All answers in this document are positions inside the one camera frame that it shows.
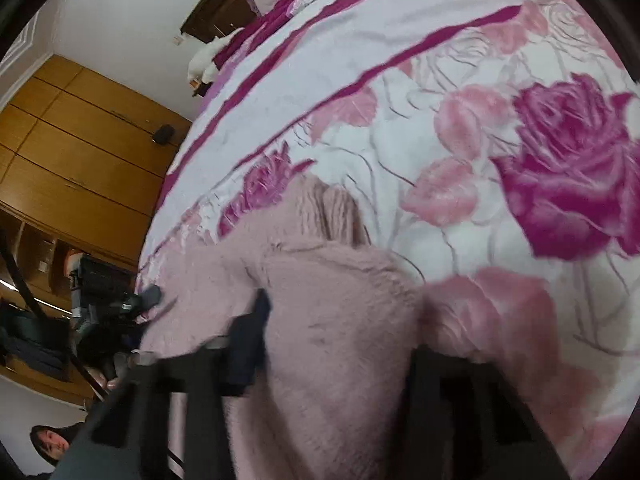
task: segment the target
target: white plush toy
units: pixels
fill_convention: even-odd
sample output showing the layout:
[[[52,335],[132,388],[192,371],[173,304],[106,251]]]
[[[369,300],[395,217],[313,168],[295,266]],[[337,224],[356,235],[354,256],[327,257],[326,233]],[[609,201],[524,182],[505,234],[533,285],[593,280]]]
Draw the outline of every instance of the white plush toy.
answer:
[[[187,71],[187,81],[191,86],[197,88],[201,82],[212,83],[216,80],[219,70],[213,63],[214,56],[231,43],[233,37],[241,30],[242,28],[236,28],[228,36],[215,38],[196,52],[189,62]]]

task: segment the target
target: woman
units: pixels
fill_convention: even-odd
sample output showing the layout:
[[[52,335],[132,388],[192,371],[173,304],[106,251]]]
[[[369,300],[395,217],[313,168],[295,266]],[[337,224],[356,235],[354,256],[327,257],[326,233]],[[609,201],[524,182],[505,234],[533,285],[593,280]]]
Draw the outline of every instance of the woman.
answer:
[[[84,422],[66,428],[34,426],[30,438],[33,447],[44,460],[55,466],[75,439]]]

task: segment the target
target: pink fuzzy fabric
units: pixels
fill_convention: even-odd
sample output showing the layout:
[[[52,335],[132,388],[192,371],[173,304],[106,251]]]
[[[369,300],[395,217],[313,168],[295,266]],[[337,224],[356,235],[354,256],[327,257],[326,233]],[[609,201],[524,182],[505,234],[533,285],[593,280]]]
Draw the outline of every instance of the pink fuzzy fabric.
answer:
[[[226,404],[240,480],[382,475],[422,296],[359,233],[347,192],[299,175],[279,205],[247,213],[215,246],[176,255],[184,261],[172,268],[182,270],[164,284],[174,306],[149,328],[143,350],[173,356],[225,333],[257,287],[273,305],[266,373]],[[178,399],[174,426],[183,416]],[[179,440],[175,430],[178,453]]]

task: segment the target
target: bedspread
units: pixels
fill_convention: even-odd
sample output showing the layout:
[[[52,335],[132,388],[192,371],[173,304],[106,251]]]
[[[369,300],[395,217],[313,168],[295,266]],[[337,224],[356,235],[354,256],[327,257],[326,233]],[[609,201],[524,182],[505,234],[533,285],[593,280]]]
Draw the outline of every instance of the bedspread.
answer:
[[[424,288],[429,343],[496,362],[587,479],[640,394],[638,95],[575,0],[313,1],[194,122],[139,283],[316,174]]]

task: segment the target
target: black hair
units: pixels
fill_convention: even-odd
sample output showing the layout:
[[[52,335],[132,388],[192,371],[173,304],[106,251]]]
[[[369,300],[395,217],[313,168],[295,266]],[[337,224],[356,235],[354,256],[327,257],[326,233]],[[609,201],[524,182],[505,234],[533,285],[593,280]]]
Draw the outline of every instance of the black hair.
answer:
[[[33,444],[33,447],[38,452],[38,454],[44,460],[50,463],[52,466],[57,466],[58,460],[50,457],[47,454],[47,452],[44,451],[44,448],[42,447],[42,441],[40,440],[40,436],[38,434],[41,431],[49,430],[49,431],[52,431],[53,433],[58,434],[59,436],[64,438],[69,444],[71,444],[73,439],[76,437],[76,434],[78,434],[78,431],[80,431],[80,428],[82,428],[83,424],[84,422],[78,422],[77,424],[74,424],[72,426],[67,426],[66,428],[52,428],[50,426],[34,426],[33,428],[31,428],[31,433],[29,434],[29,438],[31,440],[31,443]]]

